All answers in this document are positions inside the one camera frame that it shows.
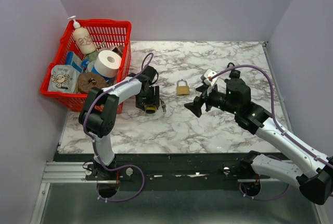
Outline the yellow black padlock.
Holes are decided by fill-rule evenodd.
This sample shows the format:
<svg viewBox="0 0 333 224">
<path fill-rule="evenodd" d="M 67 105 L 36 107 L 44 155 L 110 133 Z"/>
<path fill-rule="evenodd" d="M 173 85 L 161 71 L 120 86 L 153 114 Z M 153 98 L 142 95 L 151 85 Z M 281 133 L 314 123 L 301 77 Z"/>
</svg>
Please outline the yellow black padlock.
<svg viewBox="0 0 333 224">
<path fill-rule="evenodd" d="M 147 114 L 154 114 L 157 110 L 158 110 L 157 107 L 154 105 L 150 105 L 145 108 L 145 112 Z"/>
</svg>

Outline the large brass padlock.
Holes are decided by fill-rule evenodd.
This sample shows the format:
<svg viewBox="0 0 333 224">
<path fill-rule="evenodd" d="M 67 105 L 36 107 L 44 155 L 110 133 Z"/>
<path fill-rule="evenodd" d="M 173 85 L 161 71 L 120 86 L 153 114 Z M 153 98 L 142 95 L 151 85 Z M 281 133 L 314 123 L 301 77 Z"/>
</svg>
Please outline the large brass padlock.
<svg viewBox="0 0 333 224">
<path fill-rule="evenodd" d="M 176 84 L 176 95 L 187 96 L 190 94 L 189 86 L 186 80 L 179 79 Z"/>
</svg>

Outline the black padlock with keys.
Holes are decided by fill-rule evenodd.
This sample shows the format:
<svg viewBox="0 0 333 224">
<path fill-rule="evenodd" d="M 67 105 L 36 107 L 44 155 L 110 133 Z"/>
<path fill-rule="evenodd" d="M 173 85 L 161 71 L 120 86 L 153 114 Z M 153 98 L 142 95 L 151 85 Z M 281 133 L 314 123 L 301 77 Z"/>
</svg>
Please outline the black padlock with keys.
<svg viewBox="0 0 333 224">
<path fill-rule="evenodd" d="M 232 63 L 232 62 L 228 63 L 227 68 L 230 68 L 230 67 L 235 67 L 235 64 Z M 239 70 L 233 69 L 233 70 L 230 71 L 229 77 L 231 79 L 239 79 L 240 78 L 240 73 L 241 72 Z"/>
</svg>

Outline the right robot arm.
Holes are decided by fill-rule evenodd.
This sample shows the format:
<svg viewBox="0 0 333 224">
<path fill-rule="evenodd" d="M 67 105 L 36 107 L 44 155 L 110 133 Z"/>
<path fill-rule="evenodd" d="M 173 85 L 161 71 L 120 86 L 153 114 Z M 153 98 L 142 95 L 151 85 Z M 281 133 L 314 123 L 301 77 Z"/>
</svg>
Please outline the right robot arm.
<svg viewBox="0 0 333 224">
<path fill-rule="evenodd" d="M 251 151 L 239 165 L 243 177 L 269 176 L 295 186 L 312 203 L 323 205 L 327 201 L 332 193 L 332 158 L 304 143 L 269 111 L 252 102 L 251 90 L 242 79 L 227 80 L 225 93 L 206 83 L 196 90 L 201 95 L 184 105 L 195 116 L 201 116 L 202 106 L 207 111 L 215 107 L 231 113 L 241 128 L 267 141 L 293 162 L 287 164 Z"/>
</svg>

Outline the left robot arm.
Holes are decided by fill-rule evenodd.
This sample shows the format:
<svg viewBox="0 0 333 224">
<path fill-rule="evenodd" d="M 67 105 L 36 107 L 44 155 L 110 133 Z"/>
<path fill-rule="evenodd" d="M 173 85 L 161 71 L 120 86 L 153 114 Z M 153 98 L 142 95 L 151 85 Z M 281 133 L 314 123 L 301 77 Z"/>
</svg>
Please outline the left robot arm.
<svg viewBox="0 0 333 224">
<path fill-rule="evenodd" d="M 140 73 L 129 74 L 123 81 L 104 88 L 92 88 L 79 115 L 79 123 L 91 137 L 94 150 L 92 172 L 109 180 L 115 175 L 110 132 L 114 127 L 118 106 L 135 96 L 135 107 L 148 113 L 155 113 L 160 107 L 158 72 L 147 66 Z"/>
</svg>

